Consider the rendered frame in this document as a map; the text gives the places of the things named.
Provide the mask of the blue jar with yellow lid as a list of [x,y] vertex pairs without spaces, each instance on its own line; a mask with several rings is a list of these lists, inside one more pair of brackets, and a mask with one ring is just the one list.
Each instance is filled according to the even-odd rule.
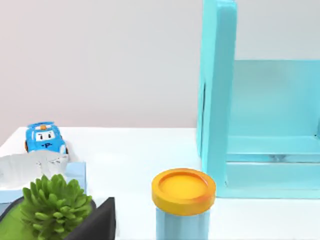
[[151,183],[156,207],[156,240],[209,240],[210,209],[216,184],[206,173],[173,168],[156,175]]

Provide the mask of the white tissue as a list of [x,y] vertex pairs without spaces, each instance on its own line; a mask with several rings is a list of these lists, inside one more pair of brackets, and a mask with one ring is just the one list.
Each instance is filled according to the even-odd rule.
[[0,191],[18,190],[42,176],[63,175],[69,156],[53,151],[33,151],[0,157]]

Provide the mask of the green plant in black pot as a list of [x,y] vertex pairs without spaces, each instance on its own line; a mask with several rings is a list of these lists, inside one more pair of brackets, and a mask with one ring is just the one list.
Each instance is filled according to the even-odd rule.
[[78,180],[43,175],[0,216],[0,240],[64,240],[95,209]]

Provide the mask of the light blue tissue box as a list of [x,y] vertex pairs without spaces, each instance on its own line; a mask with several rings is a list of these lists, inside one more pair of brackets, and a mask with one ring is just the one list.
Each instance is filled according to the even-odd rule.
[[[76,179],[84,192],[87,192],[86,179],[86,163],[85,162],[71,162],[66,166],[64,178],[68,183],[72,179]],[[23,196],[23,187],[17,189],[0,189],[0,204],[8,204]]]

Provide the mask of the blue and white toy car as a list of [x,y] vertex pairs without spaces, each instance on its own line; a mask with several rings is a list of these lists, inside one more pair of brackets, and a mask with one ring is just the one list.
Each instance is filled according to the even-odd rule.
[[42,150],[60,154],[69,153],[60,129],[53,121],[29,124],[25,132],[24,147],[27,153]]

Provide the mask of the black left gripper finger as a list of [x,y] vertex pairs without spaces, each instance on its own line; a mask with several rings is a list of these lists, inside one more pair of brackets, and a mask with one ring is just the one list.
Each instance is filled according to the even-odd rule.
[[67,235],[66,240],[115,240],[115,198],[108,197],[98,207],[92,200],[90,206],[92,211],[89,216]]

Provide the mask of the light blue rack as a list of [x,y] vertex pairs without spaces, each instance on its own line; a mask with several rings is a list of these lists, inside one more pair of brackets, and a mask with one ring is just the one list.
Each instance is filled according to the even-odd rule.
[[203,0],[196,125],[220,198],[320,200],[320,59],[237,60],[236,0]]

